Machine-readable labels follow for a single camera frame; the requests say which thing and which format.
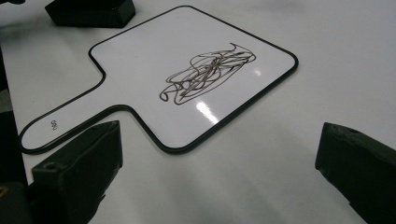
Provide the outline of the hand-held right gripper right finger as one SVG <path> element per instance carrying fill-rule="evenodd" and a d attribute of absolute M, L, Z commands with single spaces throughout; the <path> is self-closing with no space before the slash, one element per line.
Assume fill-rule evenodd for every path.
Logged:
<path fill-rule="evenodd" d="M 315 168 L 368 224 L 396 224 L 396 150 L 338 124 L 323 125 Z"/>

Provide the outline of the black whiteboard eraser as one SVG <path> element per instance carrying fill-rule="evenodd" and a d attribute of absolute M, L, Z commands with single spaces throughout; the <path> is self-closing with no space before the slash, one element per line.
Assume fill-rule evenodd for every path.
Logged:
<path fill-rule="evenodd" d="M 45 9 L 58 26 L 122 28 L 135 15 L 133 0 L 53 0 Z"/>

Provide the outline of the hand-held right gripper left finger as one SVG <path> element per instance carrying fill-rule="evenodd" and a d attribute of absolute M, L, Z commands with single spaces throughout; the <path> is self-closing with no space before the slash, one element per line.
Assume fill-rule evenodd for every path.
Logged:
<path fill-rule="evenodd" d="M 95 125 L 32 169 L 39 224 L 88 224 L 122 167 L 120 124 Z"/>

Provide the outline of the white handheld whiteboard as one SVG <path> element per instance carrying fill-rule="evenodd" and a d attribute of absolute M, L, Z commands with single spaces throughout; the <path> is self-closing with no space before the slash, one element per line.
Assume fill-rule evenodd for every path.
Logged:
<path fill-rule="evenodd" d="M 118 111 L 159 149 L 182 154 L 259 100 L 297 57 L 192 6 L 172 8 L 94 45 L 102 78 L 25 126 L 26 154 L 47 152 Z"/>

